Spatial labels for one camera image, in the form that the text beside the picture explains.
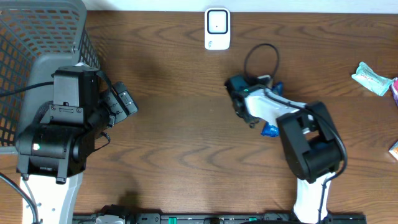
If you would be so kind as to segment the blue Oreo cookie pack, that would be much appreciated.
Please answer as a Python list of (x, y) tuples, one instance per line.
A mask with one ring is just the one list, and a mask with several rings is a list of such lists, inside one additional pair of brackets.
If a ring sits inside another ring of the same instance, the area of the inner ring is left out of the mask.
[[(278, 82), (271, 88), (271, 91), (273, 93), (275, 93), (276, 95), (282, 96), (283, 95), (283, 88), (284, 88), (283, 83), (282, 82)], [(264, 127), (262, 129), (261, 134), (263, 136), (268, 136), (268, 137), (275, 138), (275, 137), (277, 137), (279, 135), (279, 129), (276, 126), (271, 125), (271, 124), (269, 124), (266, 121), (265, 124), (264, 124)]]

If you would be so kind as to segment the mint green snack packet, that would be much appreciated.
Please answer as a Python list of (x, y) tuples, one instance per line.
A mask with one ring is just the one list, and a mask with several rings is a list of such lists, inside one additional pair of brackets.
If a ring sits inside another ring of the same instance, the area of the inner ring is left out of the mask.
[(378, 96), (384, 96), (393, 83), (393, 79), (376, 74), (364, 62), (359, 63), (356, 73), (352, 74), (351, 78)]

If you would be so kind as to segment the red purple snack bag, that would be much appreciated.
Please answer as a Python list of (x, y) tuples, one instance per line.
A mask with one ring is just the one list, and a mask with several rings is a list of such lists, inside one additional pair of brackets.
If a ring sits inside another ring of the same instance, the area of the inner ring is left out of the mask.
[(393, 99), (398, 106), (398, 78), (394, 78), (393, 82), (390, 85), (390, 89), (392, 92)]

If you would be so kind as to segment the small orange snack box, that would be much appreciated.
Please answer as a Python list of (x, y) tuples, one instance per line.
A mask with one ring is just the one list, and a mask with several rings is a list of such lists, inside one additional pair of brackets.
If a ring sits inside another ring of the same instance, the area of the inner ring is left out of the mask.
[(392, 147), (389, 149), (389, 153), (395, 158), (395, 160), (398, 160), (398, 142), (392, 145)]

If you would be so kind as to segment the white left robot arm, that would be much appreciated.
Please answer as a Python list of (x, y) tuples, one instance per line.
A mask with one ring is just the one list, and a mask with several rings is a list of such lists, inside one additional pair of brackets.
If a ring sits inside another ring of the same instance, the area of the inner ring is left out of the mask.
[(71, 223), (95, 140), (138, 111), (124, 83), (111, 83), (97, 68), (60, 67), (52, 77), (53, 98), (16, 140), (23, 223)]

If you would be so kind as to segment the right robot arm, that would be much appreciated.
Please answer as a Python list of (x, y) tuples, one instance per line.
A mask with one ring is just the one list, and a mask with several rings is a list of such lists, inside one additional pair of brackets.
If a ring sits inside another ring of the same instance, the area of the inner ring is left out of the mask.
[(225, 85), (235, 113), (250, 126), (265, 122), (262, 135), (281, 140), (285, 160), (297, 178), (293, 214), (300, 223), (325, 223), (331, 181), (348, 165), (345, 145), (320, 102), (310, 104), (282, 96), (283, 84)]

